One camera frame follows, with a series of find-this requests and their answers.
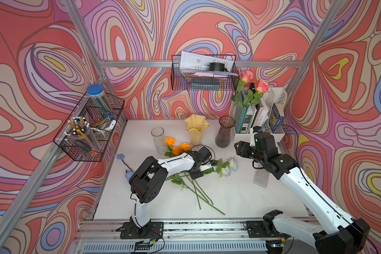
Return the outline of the pink rose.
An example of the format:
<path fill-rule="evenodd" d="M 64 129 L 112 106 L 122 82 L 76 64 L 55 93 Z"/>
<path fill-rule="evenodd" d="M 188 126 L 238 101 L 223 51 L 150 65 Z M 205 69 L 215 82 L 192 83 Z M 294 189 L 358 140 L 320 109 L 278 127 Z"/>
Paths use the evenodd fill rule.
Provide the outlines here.
<path fill-rule="evenodd" d="M 240 75 L 238 84 L 236 85 L 235 95 L 233 95 L 231 98 L 236 107 L 244 109 L 248 106 L 250 101 L 253 99 L 254 93 L 252 91 L 248 91 L 248 94 L 246 95 L 245 99 L 243 99 L 242 101 L 238 100 L 239 95 L 243 94 L 244 85 L 250 82 L 252 78 L 253 78 L 253 73 L 249 70 L 243 72 Z"/>
<path fill-rule="evenodd" d="M 260 99 L 263 95 L 269 92 L 269 85 L 263 80 L 260 80 L 253 88 L 253 90 L 248 90 L 246 97 L 241 102 L 237 102 L 236 106 L 244 109 L 249 104 L 257 105 L 260 103 Z"/>

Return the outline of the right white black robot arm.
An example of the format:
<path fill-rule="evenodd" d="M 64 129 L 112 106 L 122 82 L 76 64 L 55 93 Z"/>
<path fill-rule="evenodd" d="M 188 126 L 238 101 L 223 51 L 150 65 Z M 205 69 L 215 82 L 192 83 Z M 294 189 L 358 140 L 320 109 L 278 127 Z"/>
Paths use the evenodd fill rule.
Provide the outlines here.
<path fill-rule="evenodd" d="M 254 145 L 235 143 L 236 154 L 260 163 L 262 168 L 286 185 L 313 213 L 319 225 L 307 223 L 273 210 L 263 217 L 266 235 L 286 234 L 305 242 L 320 254 L 357 254 L 365 246 L 370 226 L 337 206 L 304 173 L 297 161 L 281 154 L 269 133 L 254 133 Z"/>

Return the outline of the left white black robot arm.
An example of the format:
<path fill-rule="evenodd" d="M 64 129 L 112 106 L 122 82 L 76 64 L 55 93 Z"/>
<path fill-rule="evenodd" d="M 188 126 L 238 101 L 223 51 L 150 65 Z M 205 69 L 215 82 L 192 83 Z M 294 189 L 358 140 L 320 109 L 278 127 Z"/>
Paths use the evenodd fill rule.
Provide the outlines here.
<path fill-rule="evenodd" d="M 130 199 L 134 201 L 133 214 L 129 222 L 116 229 L 121 239 L 159 238 L 163 235 L 163 222 L 152 222 L 151 202 L 157 197 L 165 180 L 181 172 L 189 173 L 192 179 L 203 176 L 212 168 L 212 154 L 206 147 L 196 151 L 185 151 L 181 155 L 167 159 L 147 157 L 137 170 L 129 168 L 126 179 L 130 184 Z"/>

